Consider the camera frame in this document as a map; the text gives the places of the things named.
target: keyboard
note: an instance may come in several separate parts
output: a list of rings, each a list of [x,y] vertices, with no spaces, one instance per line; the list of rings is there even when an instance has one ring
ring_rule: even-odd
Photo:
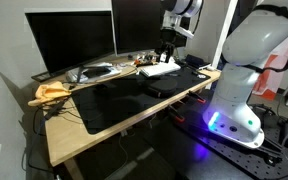
[[[177,71],[181,69],[181,67],[173,62],[170,63],[159,63],[157,65],[147,66],[141,69],[141,73],[146,77],[162,75],[166,73],[170,73],[173,71]]]

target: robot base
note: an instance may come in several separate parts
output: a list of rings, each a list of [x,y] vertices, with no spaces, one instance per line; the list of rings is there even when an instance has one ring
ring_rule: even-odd
[[[211,99],[212,94],[211,92],[210,94],[204,92],[202,96],[205,99]],[[196,102],[195,99],[189,99],[185,105],[177,109],[178,113],[185,118],[185,121],[174,121],[174,125],[190,138],[196,140],[197,143],[201,143],[207,149],[238,167],[254,179],[280,179],[281,177],[288,176],[288,161],[283,156],[271,154],[271,151],[262,151],[261,148],[271,147],[266,141],[261,147],[250,149],[239,143],[235,143],[233,140],[228,140],[228,138],[210,132],[208,125],[202,117],[206,107],[207,104]],[[279,117],[275,115],[270,116],[269,114],[263,116],[263,113],[264,111],[260,109],[256,110],[258,117],[265,118],[263,126],[265,138],[278,143],[280,128],[276,122]],[[194,149],[194,153],[205,152],[199,152],[198,149]]]
[[[247,148],[250,148],[250,149],[256,149],[258,147],[260,147],[262,145],[262,143],[264,142],[264,132],[263,130],[261,129],[260,130],[260,133],[258,134],[257,137],[255,137],[254,141],[251,141],[251,142],[243,142],[243,141],[240,141],[239,139],[234,139],[232,137],[230,137],[229,135],[227,134],[230,134],[230,132],[226,132],[227,130],[224,129],[222,130],[222,128],[219,128],[219,129],[210,129],[210,132],[218,135],[218,136],[221,136],[225,139],[228,139],[230,141],[233,141],[241,146],[244,146],[244,147],[247,147]]]

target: blue led light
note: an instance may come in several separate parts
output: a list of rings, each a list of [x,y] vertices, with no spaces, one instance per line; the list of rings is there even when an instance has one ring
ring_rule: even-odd
[[[215,112],[211,118],[211,120],[208,122],[208,127],[210,129],[213,129],[213,125],[214,123],[218,120],[218,118],[220,117],[220,113]]]

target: table leg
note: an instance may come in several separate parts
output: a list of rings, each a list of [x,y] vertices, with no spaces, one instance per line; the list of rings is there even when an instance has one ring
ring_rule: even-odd
[[[83,175],[81,174],[81,171],[78,168],[74,158],[70,158],[70,159],[64,161],[64,165],[66,166],[66,169],[70,173],[72,179],[84,180]]]

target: black platform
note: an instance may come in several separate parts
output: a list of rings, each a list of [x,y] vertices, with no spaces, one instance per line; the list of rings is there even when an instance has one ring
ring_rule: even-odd
[[[210,78],[198,78],[188,68],[172,74],[178,76],[162,76],[161,79],[177,80],[174,95]],[[146,79],[141,74],[133,74],[75,92],[72,98],[87,131],[96,134],[166,100],[167,98],[155,98],[144,93],[142,84]]]
[[[247,178],[246,174],[255,179],[288,179],[288,161],[283,156],[282,161],[273,166],[266,163],[263,152],[249,150],[202,130],[204,122],[200,112],[204,108],[204,105],[189,100],[179,109],[179,113],[185,117],[184,123],[173,123],[167,118],[145,139],[189,179],[244,179]],[[256,111],[259,117],[263,117],[261,113],[263,111]],[[277,116],[266,115],[263,126],[265,136],[276,143],[280,133],[277,119]]]

